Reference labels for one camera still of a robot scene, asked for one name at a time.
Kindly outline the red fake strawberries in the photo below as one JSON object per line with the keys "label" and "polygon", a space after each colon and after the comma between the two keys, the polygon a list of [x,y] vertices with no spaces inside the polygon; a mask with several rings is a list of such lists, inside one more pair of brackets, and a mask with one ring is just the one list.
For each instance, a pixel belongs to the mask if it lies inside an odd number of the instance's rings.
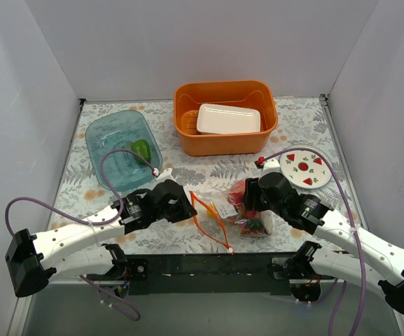
{"label": "red fake strawberries", "polygon": [[267,230],[264,221],[259,218],[245,218],[236,222],[243,236],[266,235]]}

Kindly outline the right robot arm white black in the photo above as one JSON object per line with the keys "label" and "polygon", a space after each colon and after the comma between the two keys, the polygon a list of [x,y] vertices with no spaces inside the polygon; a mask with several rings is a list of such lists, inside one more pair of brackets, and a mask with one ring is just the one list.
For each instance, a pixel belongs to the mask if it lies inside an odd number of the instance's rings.
{"label": "right robot arm white black", "polygon": [[272,211],[290,226],[326,240],[357,257],[357,273],[373,280],[388,305],[404,315],[404,248],[352,227],[329,203],[300,194],[280,173],[245,180],[243,202],[249,211]]}

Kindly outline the green fake bell pepper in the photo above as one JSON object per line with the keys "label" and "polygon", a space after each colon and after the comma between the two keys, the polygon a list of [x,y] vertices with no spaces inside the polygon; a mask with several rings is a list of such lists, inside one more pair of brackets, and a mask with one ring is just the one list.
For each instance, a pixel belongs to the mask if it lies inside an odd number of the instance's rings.
{"label": "green fake bell pepper", "polygon": [[133,142],[130,149],[137,155],[141,156],[141,159],[135,157],[139,164],[144,164],[144,161],[147,161],[148,163],[151,162],[151,148],[147,140],[140,139]]}

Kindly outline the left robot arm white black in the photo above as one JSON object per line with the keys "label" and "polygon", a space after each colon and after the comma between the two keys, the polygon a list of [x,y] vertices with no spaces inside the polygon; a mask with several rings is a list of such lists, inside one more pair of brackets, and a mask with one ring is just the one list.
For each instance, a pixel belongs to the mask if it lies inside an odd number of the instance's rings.
{"label": "left robot arm white black", "polygon": [[178,223],[197,215],[183,186],[167,179],[154,189],[138,189],[106,206],[82,223],[59,229],[12,234],[5,261],[15,296],[43,290],[59,274],[59,262],[97,242],[144,230],[166,220]]}

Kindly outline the clear zip top bag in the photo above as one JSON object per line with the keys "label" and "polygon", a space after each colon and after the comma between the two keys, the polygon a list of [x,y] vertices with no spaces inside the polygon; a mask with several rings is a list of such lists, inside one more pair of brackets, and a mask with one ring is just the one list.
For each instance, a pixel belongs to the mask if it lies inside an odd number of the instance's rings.
{"label": "clear zip top bag", "polygon": [[[241,237],[261,238],[272,235],[274,231],[274,220],[268,212],[247,211],[244,204],[232,204],[229,200],[229,191],[199,192],[190,191],[190,203],[197,211],[193,217],[196,228],[210,240],[223,246],[229,254],[234,254],[232,245]],[[216,214],[215,218],[207,216],[207,209]],[[237,221],[245,218],[261,218],[267,230],[267,234],[256,236],[243,236],[240,234],[240,227]]]}

